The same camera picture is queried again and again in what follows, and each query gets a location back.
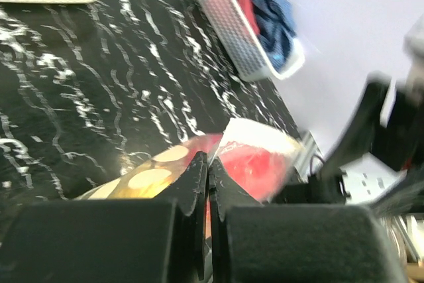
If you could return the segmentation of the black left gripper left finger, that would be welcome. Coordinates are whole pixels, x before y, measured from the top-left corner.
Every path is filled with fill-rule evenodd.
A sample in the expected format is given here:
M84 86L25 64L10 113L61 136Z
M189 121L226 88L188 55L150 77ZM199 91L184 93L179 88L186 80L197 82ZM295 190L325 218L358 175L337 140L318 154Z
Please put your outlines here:
M207 156L152 199L46 201L24 208L1 245L2 282L199 282Z

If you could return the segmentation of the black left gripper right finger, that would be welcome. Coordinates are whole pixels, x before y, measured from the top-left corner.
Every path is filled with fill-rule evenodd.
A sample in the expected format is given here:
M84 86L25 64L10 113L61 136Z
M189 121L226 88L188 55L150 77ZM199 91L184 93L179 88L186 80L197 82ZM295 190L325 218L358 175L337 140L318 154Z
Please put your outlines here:
M267 204L214 160L208 172L215 282L406 282L386 231L360 205Z

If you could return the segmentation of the polka dot zip top bag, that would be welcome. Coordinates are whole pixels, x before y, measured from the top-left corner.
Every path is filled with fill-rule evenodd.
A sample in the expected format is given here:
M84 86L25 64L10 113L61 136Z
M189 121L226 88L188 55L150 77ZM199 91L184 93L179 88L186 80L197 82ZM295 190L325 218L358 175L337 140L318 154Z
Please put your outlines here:
M230 180L253 202L286 182L303 145L283 131L231 119L223 133L193 137L80 196L100 214L90 282L198 282L210 238L208 174L223 160Z

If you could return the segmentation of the lavender plastic basket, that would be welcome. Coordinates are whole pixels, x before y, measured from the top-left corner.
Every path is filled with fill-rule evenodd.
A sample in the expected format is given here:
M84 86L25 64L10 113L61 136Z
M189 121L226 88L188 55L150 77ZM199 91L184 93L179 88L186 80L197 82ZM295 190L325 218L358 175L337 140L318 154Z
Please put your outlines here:
M196 1L217 33L242 80L255 82L271 77L284 80L294 75L304 65L303 46L298 39L294 39L287 62L279 70L275 69L237 0Z

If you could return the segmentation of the red fake tomato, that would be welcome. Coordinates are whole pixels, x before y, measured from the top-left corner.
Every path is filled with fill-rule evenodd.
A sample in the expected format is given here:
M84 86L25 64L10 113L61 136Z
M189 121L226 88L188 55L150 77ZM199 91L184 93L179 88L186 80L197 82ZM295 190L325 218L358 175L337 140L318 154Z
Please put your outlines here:
M263 147L231 142L217 156L227 174L257 201L266 201L286 182L292 158Z

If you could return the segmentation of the dark red cloth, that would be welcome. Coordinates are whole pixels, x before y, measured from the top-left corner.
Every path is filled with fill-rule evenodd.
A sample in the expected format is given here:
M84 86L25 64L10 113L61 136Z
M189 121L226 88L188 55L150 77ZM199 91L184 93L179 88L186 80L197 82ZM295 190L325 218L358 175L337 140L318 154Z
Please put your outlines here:
M254 14L254 5L251 0L237 0L240 6L240 9L244 13L252 31L256 36L260 34L260 29L256 22L256 16Z

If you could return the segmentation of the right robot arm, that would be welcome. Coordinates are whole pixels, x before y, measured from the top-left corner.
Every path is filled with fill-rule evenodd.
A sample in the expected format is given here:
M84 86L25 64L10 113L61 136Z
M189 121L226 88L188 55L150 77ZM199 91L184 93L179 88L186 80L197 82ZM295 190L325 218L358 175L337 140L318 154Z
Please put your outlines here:
M341 166L371 154L394 172L406 176L371 203L380 215L423 213L423 19L406 33L404 50L411 68L404 84L396 86L394 104L386 125L380 113L389 81L371 77L356 111L338 145L318 172L309 178L309 203L345 203L347 193Z

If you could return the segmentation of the blue checkered cloth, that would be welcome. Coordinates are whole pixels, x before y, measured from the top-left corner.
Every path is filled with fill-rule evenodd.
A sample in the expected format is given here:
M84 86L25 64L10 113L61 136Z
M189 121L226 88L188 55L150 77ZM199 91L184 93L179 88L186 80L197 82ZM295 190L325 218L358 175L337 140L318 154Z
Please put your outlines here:
M258 39L275 69L286 63L297 33L288 0L251 0L259 27Z

